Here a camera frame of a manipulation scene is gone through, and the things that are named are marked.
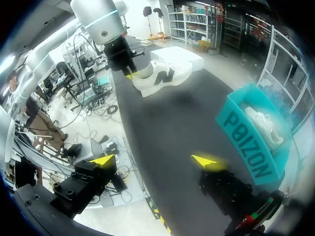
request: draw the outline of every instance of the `black table surface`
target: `black table surface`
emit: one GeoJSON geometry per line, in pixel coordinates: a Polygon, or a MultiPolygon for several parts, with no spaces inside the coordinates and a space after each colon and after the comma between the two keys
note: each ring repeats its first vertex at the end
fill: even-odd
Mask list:
{"type": "MultiPolygon", "coordinates": [[[[138,70],[151,60],[156,45],[142,47],[127,37],[132,49],[145,55],[133,59],[138,70]]],[[[200,152],[229,162],[232,172],[253,185],[251,176],[229,138],[216,124],[226,96],[232,92],[205,69],[180,86],[166,87],[143,98],[121,71],[113,72],[117,100],[130,148],[143,180],[174,235],[221,236],[231,222],[210,196],[199,189],[200,168],[191,158],[200,152]]],[[[280,183],[254,187],[277,189],[280,183]]]]}

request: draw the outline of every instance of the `pants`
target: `pants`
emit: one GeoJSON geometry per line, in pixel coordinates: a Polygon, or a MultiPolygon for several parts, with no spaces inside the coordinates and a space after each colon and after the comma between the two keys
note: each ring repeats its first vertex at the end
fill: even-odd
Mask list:
{"type": "Polygon", "coordinates": [[[64,133],[60,129],[58,129],[53,124],[51,119],[48,116],[46,116],[46,114],[43,113],[42,111],[38,111],[37,115],[35,116],[35,119],[30,124],[29,128],[33,133],[37,135],[52,136],[51,138],[42,137],[42,139],[46,140],[55,149],[60,150],[60,148],[63,147],[63,139],[65,139],[64,133]]]}

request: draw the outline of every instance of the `person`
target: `person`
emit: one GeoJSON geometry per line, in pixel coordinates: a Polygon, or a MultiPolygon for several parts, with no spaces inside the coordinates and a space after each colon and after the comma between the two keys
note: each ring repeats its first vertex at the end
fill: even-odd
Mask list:
{"type": "MultiPolygon", "coordinates": [[[[12,70],[8,74],[6,82],[9,85],[10,93],[13,93],[18,86],[15,70],[12,70]]],[[[22,110],[18,119],[20,122],[25,123],[26,127],[33,133],[37,135],[51,136],[43,137],[43,139],[45,139],[55,149],[60,150],[63,148],[64,141],[67,139],[68,134],[64,134],[58,127],[56,127],[51,119],[39,109],[38,105],[31,97],[27,100],[25,109],[22,110]]]]}

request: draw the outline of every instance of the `ceiling light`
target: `ceiling light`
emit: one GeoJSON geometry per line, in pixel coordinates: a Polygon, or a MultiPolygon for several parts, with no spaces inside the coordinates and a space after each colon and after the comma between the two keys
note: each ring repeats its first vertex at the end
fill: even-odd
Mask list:
{"type": "Polygon", "coordinates": [[[209,5],[209,4],[206,4],[206,3],[204,3],[204,2],[200,2],[200,1],[195,1],[195,3],[199,3],[199,4],[202,4],[202,5],[214,7],[214,6],[212,6],[212,5],[209,5]]]}
{"type": "Polygon", "coordinates": [[[0,74],[5,71],[14,61],[15,55],[9,55],[6,57],[6,59],[3,61],[3,63],[0,65],[0,74]]]}

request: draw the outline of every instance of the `robotic arm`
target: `robotic arm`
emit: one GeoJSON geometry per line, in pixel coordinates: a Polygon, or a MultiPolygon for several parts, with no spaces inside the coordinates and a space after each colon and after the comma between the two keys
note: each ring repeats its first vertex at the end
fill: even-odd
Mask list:
{"type": "Polygon", "coordinates": [[[140,54],[133,53],[122,36],[124,27],[120,15],[127,12],[125,3],[123,1],[114,3],[112,0],[72,0],[70,5],[78,21],[44,40],[27,58],[26,65],[31,72],[25,75],[10,98],[8,113],[13,119],[25,107],[27,99],[38,83],[55,69],[49,51],[74,35],[80,26],[86,29],[95,44],[104,45],[108,66],[113,71],[122,70],[125,75],[130,74],[130,70],[132,73],[136,72],[132,58],[140,54]]]}

